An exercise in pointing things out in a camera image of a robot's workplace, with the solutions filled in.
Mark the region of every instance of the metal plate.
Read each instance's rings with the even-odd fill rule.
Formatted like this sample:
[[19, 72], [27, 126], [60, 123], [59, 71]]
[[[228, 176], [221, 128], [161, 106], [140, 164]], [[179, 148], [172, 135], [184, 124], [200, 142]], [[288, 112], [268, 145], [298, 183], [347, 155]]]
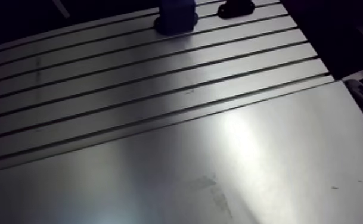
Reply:
[[334, 83], [0, 171], [41, 222], [363, 223], [363, 115]]
[[[138, 63], [127, 67], [122, 67], [120, 69], [114, 69], [107, 71], [105, 73], [96, 74], [93, 76], [83, 77], [81, 79], [76, 79], [76, 81], [80, 82], [83, 79], [88, 79], [91, 81], [91, 77], [97, 76], [94, 78], [95, 83], [99, 88], [105, 87], [105, 85], [119, 85], [121, 83], [130, 83], [131, 81], [137, 81], [141, 79], [149, 78], [150, 76], [155, 76], [161, 73], [172, 72], [179, 69], [186, 69], [194, 66], [201, 66], [205, 63], [214, 63], [219, 60], [227, 60], [228, 58], [238, 57], [241, 55], [246, 55], [249, 53], [253, 53], [256, 51], [271, 49], [275, 47], [279, 47], [289, 43], [295, 43], [300, 41], [305, 41], [306, 39], [303, 35], [300, 38], [295, 36], [285, 37], [285, 35], [280, 34], [276, 37], [280, 37], [280, 41], [272, 41], [271, 38], [274, 38], [274, 35], [270, 35], [269, 37], [262, 38], [254, 38], [258, 35], [262, 35], [264, 33], [274, 32], [278, 30], [285, 30], [294, 28], [296, 25], [294, 21], [289, 17], [277, 18], [273, 20], [264, 21], [261, 23], [248, 24], [241, 27], [235, 27], [233, 29], [224, 29], [221, 32], [213, 32], [215, 36], [221, 36], [222, 39], [227, 40], [230, 39], [230, 36], [234, 38], [237, 37], [248, 37], [248, 40], [233, 42], [225, 45], [214, 46], [211, 48], [200, 49], [197, 51], [190, 51], [184, 54], [177, 54], [165, 58], [159, 58], [156, 60], [150, 60], [144, 63]], [[212, 35], [203, 36], [202, 40], [206, 43], [211, 43]], [[113, 82], [103, 82], [103, 76], [110, 76], [111, 79], [115, 79]], [[66, 85], [67, 89], [72, 89], [72, 82], [59, 83]], [[55, 87], [56, 85], [49, 86], [49, 88], [54, 88], [54, 91], [47, 93], [47, 97], [52, 97], [56, 94], [61, 94], [58, 89]], [[88, 82], [87, 85], [83, 85], [86, 88], [91, 88], [92, 85]], [[4, 113], [7, 111], [15, 110], [18, 108], [30, 106], [32, 104], [39, 104], [46, 100], [45, 96], [41, 95], [41, 89], [39, 88], [36, 91], [33, 91], [34, 94], [38, 94], [38, 97], [35, 97], [33, 93], [29, 95], [28, 100], [19, 99], [18, 101], [12, 101], [12, 97], [6, 97], [0, 99], [0, 113]]]
[[0, 51], [0, 169], [332, 81], [279, 2], [230, 20], [221, 3], [175, 37], [141, 12]]

